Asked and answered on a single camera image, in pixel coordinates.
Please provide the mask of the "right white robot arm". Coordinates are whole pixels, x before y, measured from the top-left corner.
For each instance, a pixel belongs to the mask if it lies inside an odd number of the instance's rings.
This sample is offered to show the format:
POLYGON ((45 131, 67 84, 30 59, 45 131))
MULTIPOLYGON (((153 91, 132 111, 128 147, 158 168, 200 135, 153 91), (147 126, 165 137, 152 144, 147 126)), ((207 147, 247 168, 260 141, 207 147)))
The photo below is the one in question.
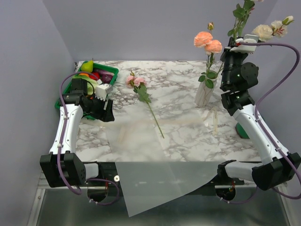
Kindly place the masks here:
POLYGON ((220 165, 217 181, 223 185, 233 178, 253 181, 263 191, 272 189, 300 177, 297 169, 301 163, 298 153, 290 153, 276 138, 265 120, 259 114, 258 106, 248 89, 258 84, 259 68, 244 60, 257 46, 265 43, 256 35, 246 35, 234 39, 230 37, 221 61, 224 63, 220 89, 223 91, 222 105, 244 129, 259 151, 260 163, 228 161, 220 165))

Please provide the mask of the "beige ribbon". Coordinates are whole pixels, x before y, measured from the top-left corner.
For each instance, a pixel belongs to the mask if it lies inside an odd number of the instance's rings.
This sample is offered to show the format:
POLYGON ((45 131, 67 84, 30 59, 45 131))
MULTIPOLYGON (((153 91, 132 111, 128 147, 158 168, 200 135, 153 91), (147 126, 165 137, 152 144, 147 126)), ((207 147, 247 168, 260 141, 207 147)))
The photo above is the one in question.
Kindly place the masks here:
MULTIPOLYGON (((212 115, 212 120, 213 120, 213 135, 217 134, 217 128, 218 128, 218 114, 217 114, 217 108, 213 107, 211 108, 207 115, 205 117, 194 117, 194 118, 180 118, 180 119, 159 119, 157 127, 158 129, 160 129, 160 125, 163 124, 170 124, 170 125, 192 125, 192 124, 197 124, 197 123, 205 123, 205 121, 212 115)), ((142 123, 142 124, 146 124, 146 125, 152 125, 153 124, 153 120, 150 119, 140 119, 138 120, 138 123, 142 123)), ((134 128, 136 126, 136 124, 134 123, 134 125, 130 125, 129 130, 132 130, 132 128, 134 128)), ((120 128, 120 132, 118 135, 118 141, 124 142, 124 140, 126 139, 126 123, 122 123, 121 124, 121 128, 120 128)))

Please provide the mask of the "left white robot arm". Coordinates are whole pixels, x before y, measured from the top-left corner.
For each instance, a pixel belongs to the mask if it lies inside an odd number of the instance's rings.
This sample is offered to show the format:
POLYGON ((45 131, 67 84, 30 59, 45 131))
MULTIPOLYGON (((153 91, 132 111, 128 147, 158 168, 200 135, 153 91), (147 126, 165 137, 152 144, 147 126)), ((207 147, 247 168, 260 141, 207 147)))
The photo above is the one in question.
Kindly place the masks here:
POLYGON ((86 180, 94 186, 104 182, 96 162, 82 162, 76 155, 79 124, 84 115, 103 122, 114 121, 113 101, 107 95, 112 85, 97 81, 88 93, 88 81, 72 79, 70 90, 60 96, 60 121, 49 154, 40 158, 40 166, 51 188, 81 186, 86 180))

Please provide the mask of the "white wrapping paper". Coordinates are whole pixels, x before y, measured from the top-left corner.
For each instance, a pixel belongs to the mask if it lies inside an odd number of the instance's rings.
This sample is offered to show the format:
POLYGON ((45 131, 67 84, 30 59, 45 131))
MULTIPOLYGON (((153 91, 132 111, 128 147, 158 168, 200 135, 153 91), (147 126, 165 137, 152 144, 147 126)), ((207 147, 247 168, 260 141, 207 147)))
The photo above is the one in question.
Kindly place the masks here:
POLYGON ((217 174, 214 137, 196 109, 153 118, 135 104, 103 124, 130 217, 189 194, 217 174))

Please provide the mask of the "rose stem with green leaves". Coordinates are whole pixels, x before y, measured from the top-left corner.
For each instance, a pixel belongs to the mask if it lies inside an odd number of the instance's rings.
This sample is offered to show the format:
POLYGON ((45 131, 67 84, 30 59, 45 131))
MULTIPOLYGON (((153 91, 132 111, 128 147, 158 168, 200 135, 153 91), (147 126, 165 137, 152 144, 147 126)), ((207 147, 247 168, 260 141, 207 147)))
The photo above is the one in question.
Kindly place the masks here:
POLYGON ((241 5, 236 4, 236 8, 232 11, 233 16, 235 17, 235 22, 233 28, 228 31, 227 36, 234 39, 242 37, 243 29, 249 19, 251 12, 254 10, 255 4, 257 2, 263 2, 262 0, 244 0, 244 3, 241 5))

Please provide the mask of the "pink flower stems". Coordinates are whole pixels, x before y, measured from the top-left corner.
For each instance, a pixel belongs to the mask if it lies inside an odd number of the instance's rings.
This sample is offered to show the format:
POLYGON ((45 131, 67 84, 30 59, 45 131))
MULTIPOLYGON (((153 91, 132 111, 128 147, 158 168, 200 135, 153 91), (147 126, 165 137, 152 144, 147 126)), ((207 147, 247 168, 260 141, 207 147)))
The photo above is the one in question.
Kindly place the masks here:
POLYGON ((133 71, 131 71, 130 75, 126 78, 125 83, 128 87, 131 87, 133 89, 134 93, 138 94, 139 101, 144 102, 148 106, 148 108, 155 120, 155 123, 161 133, 162 138, 165 138, 165 136, 162 132, 162 129, 158 123, 158 120, 157 120, 157 118, 151 108, 151 105, 150 105, 151 99, 150 99, 150 95, 148 94, 148 91, 147 91, 146 80, 143 78, 137 77, 135 75, 135 73, 133 71))

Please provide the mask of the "peach flower stem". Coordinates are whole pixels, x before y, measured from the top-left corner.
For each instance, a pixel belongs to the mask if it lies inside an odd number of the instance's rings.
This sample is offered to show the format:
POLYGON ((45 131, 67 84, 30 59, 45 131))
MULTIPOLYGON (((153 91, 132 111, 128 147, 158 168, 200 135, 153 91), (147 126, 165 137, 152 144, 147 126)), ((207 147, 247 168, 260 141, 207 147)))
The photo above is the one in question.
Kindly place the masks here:
POLYGON ((203 48, 207 55, 206 70, 202 72, 198 81, 204 83, 205 87, 209 89, 214 88, 214 81, 217 79, 219 73, 223 69, 223 63, 219 67, 218 71, 212 70, 211 67, 215 64, 215 54, 219 54, 222 51, 222 44, 219 40, 215 40, 212 35, 214 30, 214 23, 209 22, 207 24, 207 31, 199 32, 194 37, 194 46, 197 48, 203 48))

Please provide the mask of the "white flower with leaves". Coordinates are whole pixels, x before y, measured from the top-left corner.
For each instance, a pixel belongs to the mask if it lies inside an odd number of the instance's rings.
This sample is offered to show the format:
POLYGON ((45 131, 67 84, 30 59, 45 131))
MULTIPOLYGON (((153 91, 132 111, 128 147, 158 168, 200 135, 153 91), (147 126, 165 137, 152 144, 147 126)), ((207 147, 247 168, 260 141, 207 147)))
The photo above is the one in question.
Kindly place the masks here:
POLYGON ((293 16, 287 16, 283 20, 275 20, 270 25, 261 24, 255 27, 252 34, 257 35, 260 41, 267 42, 273 37, 282 38, 288 33, 288 25, 294 22, 293 16))

